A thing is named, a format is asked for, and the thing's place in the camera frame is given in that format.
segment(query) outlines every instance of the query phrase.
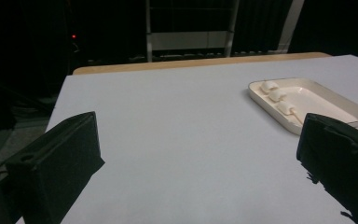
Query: wooden table edge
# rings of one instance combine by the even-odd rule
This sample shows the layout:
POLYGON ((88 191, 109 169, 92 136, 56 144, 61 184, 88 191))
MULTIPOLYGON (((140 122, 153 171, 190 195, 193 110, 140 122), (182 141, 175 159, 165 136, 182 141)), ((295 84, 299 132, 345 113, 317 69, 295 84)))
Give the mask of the wooden table edge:
POLYGON ((285 61, 285 60, 300 60, 300 59, 325 58, 325 57, 331 57, 331 55, 321 52, 307 52, 307 53, 270 54, 270 55, 230 57, 230 58, 182 60, 182 61, 156 62, 156 63, 126 63, 126 64, 79 67, 73 72, 73 75, 130 72, 130 71, 141 71, 141 70, 207 66, 207 65, 230 64, 230 63, 257 63, 257 62, 271 62, 271 61, 285 61))

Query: floor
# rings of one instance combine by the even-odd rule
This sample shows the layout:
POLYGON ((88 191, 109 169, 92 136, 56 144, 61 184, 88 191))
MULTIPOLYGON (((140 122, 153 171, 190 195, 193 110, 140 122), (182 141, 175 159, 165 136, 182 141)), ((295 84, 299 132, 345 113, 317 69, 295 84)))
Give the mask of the floor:
POLYGON ((10 156, 28 146, 41 136, 47 126, 49 116, 24 116, 30 112, 16 112, 17 123, 12 130, 0 130, 0 166, 10 156))

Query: plastic tray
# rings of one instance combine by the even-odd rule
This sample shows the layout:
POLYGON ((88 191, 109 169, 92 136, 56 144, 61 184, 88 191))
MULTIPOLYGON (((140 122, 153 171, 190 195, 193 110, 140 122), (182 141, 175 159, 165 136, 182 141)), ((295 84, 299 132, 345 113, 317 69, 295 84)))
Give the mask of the plastic tray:
POLYGON ((284 101, 296 107, 296 114, 304 120, 307 113, 339 119, 358 127, 358 104, 306 78, 282 78, 261 80, 249 84, 250 96, 288 131, 301 134, 302 124, 294 115, 284 115, 269 95, 262 91, 264 81, 278 84, 286 93, 284 101))

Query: table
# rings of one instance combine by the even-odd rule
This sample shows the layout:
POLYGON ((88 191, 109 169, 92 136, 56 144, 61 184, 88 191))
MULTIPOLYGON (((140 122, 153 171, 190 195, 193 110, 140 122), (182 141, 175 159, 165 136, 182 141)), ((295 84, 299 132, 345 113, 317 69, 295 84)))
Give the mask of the table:
POLYGON ((62 223, 352 223, 248 84, 307 77, 358 103, 358 58, 69 76, 48 129, 95 111, 106 164, 62 223))

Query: black curtain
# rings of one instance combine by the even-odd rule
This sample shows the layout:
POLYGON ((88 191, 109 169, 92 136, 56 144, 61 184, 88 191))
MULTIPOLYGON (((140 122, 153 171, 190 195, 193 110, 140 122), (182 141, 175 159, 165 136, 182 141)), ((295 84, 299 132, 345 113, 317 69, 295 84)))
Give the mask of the black curtain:
POLYGON ((232 52, 276 50, 292 1, 241 0, 232 52))
POLYGON ((320 51, 358 56, 358 0, 306 0, 290 53, 320 51))

